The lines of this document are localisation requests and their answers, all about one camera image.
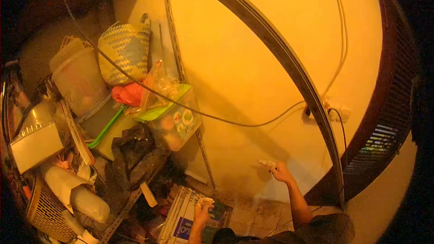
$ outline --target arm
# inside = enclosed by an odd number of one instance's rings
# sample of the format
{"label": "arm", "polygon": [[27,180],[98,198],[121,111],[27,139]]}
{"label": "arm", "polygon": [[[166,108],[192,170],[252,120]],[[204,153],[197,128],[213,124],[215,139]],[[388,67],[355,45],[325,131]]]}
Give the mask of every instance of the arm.
{"label": "arm", "polygon": [[203,201],[200,198],[194,209],[193,225],[190,231],[190,237],[187,244],[202,244],[202,232],[210,219],[209,209],[212,209],[213,205],[210,201]]}
{"label": "arm", "polygon": [[297,230],[301,226],[308,224],[313,215],[286,165],[282,162],[276,162],[276,167],[277,169],[271,168],[271,173],[276,180],[286,183],[288,187],[292,220],[294,221],[294,229]]}

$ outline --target hand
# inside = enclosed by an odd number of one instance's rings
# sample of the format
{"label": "hand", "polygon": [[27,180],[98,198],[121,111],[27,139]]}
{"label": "hand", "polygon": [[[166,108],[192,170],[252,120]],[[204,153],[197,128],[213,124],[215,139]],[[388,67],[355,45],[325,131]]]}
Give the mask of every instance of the hand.
{"label": "hand", "polygon": [[205,228],[206,223],[210,219],[209,209],[213,209],[214,205],[212,201],[204,200],[200,198],[198,203],[194,207],[193,226],[197,226],[201,229]]}
{"label": "hand", "polygon": [[270,172],[273,174],[274,178],[277,181],[285,182],[286,184],[294,184],[295,180],[294,177],[292,177],[290,171],[288,171],[288,168],[286,167],[285,163],[283,162],[276,162],[275,168],[270,168]]}

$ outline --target plastic bag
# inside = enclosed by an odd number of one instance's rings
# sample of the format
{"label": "plastic bag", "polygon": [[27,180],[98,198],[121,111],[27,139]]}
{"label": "plastic bag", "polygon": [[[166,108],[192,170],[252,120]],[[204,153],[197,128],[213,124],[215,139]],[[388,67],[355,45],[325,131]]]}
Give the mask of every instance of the plastic bag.
{"label": "plastic bag", "polygon": [[[182,93],[182,87],[178,79],[171,80],[167,77],[163,61],[159,60],[154,64],[146,77],[144,84],[158,93],[171,99],[177,99]],[[140,111],[167,106],[169,101],[163,97],[155,96],[147,89],[143,89]]]}

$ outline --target floor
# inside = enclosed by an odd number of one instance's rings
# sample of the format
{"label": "floor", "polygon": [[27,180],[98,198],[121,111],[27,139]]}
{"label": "floor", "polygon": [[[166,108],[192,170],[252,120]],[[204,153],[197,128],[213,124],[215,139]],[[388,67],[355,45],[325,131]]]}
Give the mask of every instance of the floor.
{"label": "floor", "polygon": [[[266,237],[293,230],[290,204],[263,199],[222,198],[231,206],[230,228],[239,236]],[[314,215],[342,212],[333,206],[310,206]]]}
{"label": "floor", "polygon": [[[404,198],[416,158],[416,146],[411,141],[411,134],[399,153],[374,182],[347,203],[345,213],[350,215],[355,225],[352,244],[376,243]],[[233,208],[230,228],[237,235],[265,237],[294,230],[289,204],[213,194],[209,186],[190,179],[190,185],[196,190]],[[310,207],[314,215],[342,212],[331,206]]]}

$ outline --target white cable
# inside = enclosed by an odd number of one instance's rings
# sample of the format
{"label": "white cable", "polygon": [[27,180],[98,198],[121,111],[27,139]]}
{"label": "white cable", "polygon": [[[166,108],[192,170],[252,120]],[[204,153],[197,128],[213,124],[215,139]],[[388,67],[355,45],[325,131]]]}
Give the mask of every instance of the white cable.
{"label": "white cable", "polygon": [[339,18],[341,19],[341,58],[339,60],[338,69],[336,70],[334,76],[332,77],[332,80],[330,80],[330,83],[328,84],[327,88],[325,89],[323,93],[323,98],[325,98],[326,94],[328,93],[328,90],[333,85],[334,81],[339,75],[339,72],[341,71],[342,67],[344,66],[344,62],[348,55],[348,30],[347,30],[347,22],[346,22],[346,16],[344,11],[344,6],[342,4],[342,0],[336,0],[338,3],[338,9],[339,9]]}

